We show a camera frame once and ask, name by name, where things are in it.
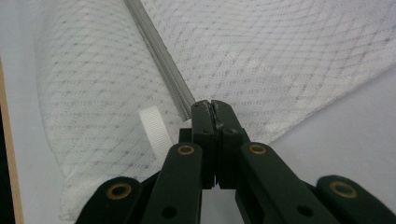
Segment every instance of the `wooden board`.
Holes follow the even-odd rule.
[[[6,96],[6,85],[4,81],[3,66],[0,60],[0,107],[3,120],[4,137],[6,140],[6,151],[9,178],[12,189],[12,201],[14,205],[15,222],[17,224],[23,223],[23,214],[21,207],[21,195],[20,187],[18,184],[18,173],[17,164],[15,162],[14,145],[12,141],[11,126],[9,123],[8,107],[7,107],[7,96]]]

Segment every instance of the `white mesh fabric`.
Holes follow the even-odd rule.
[[[196,100],[232,104],[269,143],[395,63],[393,1],[145,0]],[[114,176],[159,169],[138,117],[181,120],[122,0],[32,0],[37,83],[64,175],[63,219]]]
[[[122,0],[36,4],[39,103],[64,175],[61,218],[76,219],[108,179],[158,171],[139,110],[156,105],[172,134],[182,120]]]
[[[395,1],[144,0],[195,99],[269,143],[394,65]]]

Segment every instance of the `white table surface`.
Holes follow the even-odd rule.
[[[62,177],[47,144],[35,87],[35,57],[23,1],[0,1],[0,55],[24,222],[66,224]],[[324,175],[360,183],[396,212],[396,68],[295,126],[271,146],[310,184]],[[242,223],[232,190],[204,190],[201,223]]]

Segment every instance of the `white plastic strap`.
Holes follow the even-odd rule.
[[[163,166],[169,148],[173,145],[171,138],[166,130],[160,110],[157,106],[152,106],[139,111],[140,119],[145,128],[148,141],[151,145],[157,162]]]

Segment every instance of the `brass screw hole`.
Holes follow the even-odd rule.
[[[191,146],[181,146],[177,149],[178,154],[187,156],[194,153],[194,147]]]
[[[262,155],[267,152],[267,149],[263,146],[260,145],[251,145],[248,148],[251,153],[256,154],[256,155]]]
[[[330,189],[343,198],[354,199],[358,197],[358,192],[354,188],[341,181],[333,181],[330,183]]]
[[[113,184],[107,190],[107,198],[111,200],[120,200],[128,196],[132,191],[132,187],[124,182]]]

